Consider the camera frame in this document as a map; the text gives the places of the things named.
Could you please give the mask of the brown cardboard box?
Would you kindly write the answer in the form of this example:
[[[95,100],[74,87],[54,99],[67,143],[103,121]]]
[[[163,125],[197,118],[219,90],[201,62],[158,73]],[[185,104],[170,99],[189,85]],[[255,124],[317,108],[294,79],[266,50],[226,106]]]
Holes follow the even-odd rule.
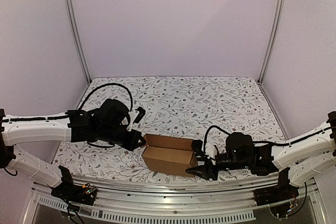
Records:
[[[142,158],[149,170],[166,175],[194,178],[186,172],[198,161],[192,150],[192,139],[146,134]]]

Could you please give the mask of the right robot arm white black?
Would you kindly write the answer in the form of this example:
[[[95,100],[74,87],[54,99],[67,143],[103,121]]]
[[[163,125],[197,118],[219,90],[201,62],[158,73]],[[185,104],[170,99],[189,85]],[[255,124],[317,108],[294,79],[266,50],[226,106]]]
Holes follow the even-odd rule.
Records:
[[[271,190],[276,201],[291,194],[307,180],[335,165],[335,112],[312,131],[283,143],[253,141],[241,132],[227,135],[225,152],[216,146],[208,148],[207,140],[193,140],[192,150],[203,164],[186,170],[205,180],[217,180],[222,170],[248,169],[257,176],[278,172],[283,178]]]

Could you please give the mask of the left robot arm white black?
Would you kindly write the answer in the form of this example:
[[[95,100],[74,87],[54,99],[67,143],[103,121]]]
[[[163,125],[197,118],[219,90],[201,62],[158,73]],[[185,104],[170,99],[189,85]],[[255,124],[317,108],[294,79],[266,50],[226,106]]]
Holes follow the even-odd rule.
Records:
[[[78,195],[70,171],[40,160],[20,147],[21,143],[62,141],[109,145],[133,151],[146,144],[141,132],[134,129],[145,116],[145,109],[128,109],[118,100],[107,99],[97,109],[69,110],[49,116],[17,117],[1,109],[1,168],[24,173],[58,192],[67,200]]]

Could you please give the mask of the floral patterned table mat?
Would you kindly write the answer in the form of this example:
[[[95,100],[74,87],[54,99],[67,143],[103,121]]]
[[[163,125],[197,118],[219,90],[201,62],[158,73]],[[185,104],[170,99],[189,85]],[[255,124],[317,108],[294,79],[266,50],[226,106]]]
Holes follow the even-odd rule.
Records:
[[[143,107],[136,129],[143,134],[207,139],[223,152],[228,133],[242,132],[255,141],[283,142],[285,136],[259,85],[253,78],[123,77],[96,78],[86,91],[86,111],[107,98]],[[53,159],[72,174],[126,182],[172,184],[201,182],[200,178],[153,172],[142,159],[143,149],[129,152],[62,142]]]

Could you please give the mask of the curved aluminium rail base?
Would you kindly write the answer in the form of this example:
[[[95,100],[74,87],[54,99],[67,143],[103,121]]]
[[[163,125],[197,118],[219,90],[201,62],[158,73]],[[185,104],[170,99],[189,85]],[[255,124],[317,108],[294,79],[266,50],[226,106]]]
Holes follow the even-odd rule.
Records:
[[[295,215],[275,218],[271,205],[258,206],[254,190],[273,186],[277,176],[217,182],[172,184],[126,182],[75,176],[76,184],[97,186],[92,206],[78,212],[34,183],[23,223],[328,223],[328,216],[314,179],[299,190]]]

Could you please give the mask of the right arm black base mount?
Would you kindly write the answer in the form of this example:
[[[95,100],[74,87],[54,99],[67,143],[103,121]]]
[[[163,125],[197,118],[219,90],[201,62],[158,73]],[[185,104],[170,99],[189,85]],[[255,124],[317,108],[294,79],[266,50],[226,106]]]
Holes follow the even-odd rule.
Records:
[[[257,206],[269,205],[284,200],[294,199],[299,196],[298,187],[290,185],[288,178],[290,168],[283,169],[278,176],[278,182],[274,186],[254,190],[254,200]],[[271,214],[278,218],[286,218],[292,211],[293,204],[286,203],[270,207]]]

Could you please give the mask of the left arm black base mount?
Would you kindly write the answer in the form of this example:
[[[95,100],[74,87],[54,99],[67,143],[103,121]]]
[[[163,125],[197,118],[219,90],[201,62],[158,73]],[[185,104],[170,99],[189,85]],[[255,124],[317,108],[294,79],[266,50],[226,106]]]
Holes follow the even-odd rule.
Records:
[[[69,169],[58,166],[61,171],[61,183],[56,187],[51,187],[51,195],[58,197],[65,202],[76,202],[79,204],[93,206],[97,187],[89,183],[75,185]]]

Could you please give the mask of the left aluminium corner post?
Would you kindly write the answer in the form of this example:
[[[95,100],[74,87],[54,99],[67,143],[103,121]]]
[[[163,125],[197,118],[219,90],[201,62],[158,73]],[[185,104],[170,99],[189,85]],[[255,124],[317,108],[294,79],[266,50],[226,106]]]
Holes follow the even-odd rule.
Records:
[[[81,39],[80,39],[80,34],[79,34],[79,30],[78,30],[78,25],[76,22],[76,16],[75,16],[75,9],[74,9],[74,5],[73,5],[73,1],[72,0],[64,0],[65,1],[65,7],[66,7],[66,11],[67,11],[67,15],[68,15],[68,19],[69,19],[69,25],[70,25],[70,30],[71,30],[71,34],[73,37],[73,42],[75,45],[75,49],[76,49],[76,53],[79,59],[79,63],[81,66],[81,70],[82,73],[85,77],[85,80],[87,83],[90,83],[92,81],[91,75],[90,75],[90,71],[89,71],[89,67],[85,58],[85,54],[84,54],[84,50],[83,50],[83,46],[81,43]]]

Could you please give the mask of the aluminium corner post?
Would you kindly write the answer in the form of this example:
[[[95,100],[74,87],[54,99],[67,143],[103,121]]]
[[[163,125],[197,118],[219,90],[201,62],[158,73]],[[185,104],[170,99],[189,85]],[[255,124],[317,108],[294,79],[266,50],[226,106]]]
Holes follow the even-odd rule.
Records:
[[[68,15],[68,19],[69,19],[69,25],[70,25],[70,30],[71,30],[71,34],[73,37],[73,42],[75,45],[75,49],[76,49],[76,53],[79,59],[79,63],[81,66],[81,70],[82,73],[85,77],[85,80],[87,83],[90,83],[92,81],[91,75],[90,75],[90,71],[89,71],[89,67],[85,58],[85,54],[84,54],[84,50],[83,50],[83,46],[81,43],[81,39],[80,39],[80,34],[79,34],[79,30],[78,30],[78,25],[76,22],[76,16],[75,16],[75,9],[74,9],[74,5],[73,5],[73,1],[72,0],[64,0],[65,1],[65,7],[66,7],[66,11],[67,11],[67,15]]]
[[[275,8],[273,21],[272,21],[270,36],[269,36],[269,39],[268,39],[268,42],[267,42],[265,56],[264,56],[263,63],[262,63],[262,66],[261,66],[261,70],[260,70],[258,80],[257,80],[257,82],[259,83],[260,86],[262,86],[262,84],[263,84],[263,82],[266,78],[267,70],[268,70],[270,60],[271,60],[271,56],[272,56],[274,46],[275,46],[275,43],[276,43],[278,29],[279,29],[279,25],[280,25],[280,21],[281,21],[281,15],[282,15],[282,11],[283,11],[283,8],[284,8],[284,2],[285,2],[285,0],[277,0],[276,1],[276,8]]]

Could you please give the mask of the right aluminium corner post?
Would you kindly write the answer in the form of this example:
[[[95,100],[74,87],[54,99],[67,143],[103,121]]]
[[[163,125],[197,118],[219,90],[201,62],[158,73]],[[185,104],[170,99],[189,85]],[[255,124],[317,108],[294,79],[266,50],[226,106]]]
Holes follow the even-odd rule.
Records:
[[[278,29],[279,29],[279,25],[280,25],[280,21],[281,21],[281,15],[282,15],[282,11],[283,11],[283,8],[284,8],[284,2],[285,2],[285,0],[277,0],[276,1],[276,8],[275,8],[273,21],[272,21],[270,36],[269,36],[269,39],[268,39],[268,42],[267,42],[265,56],[264,56],[263,63],[262,63],[262,66],[261,66],[261,70],[260,70],[258,80],[257,80],[257,82],[259,83],[260,86],[262,86],[262,84],[263,84],[263,82],[266,78],[267,70],[268,70],[270,60],[271,60],[271,56],[272,56],[274,46],[275,46],[275,43],[276,43]]]

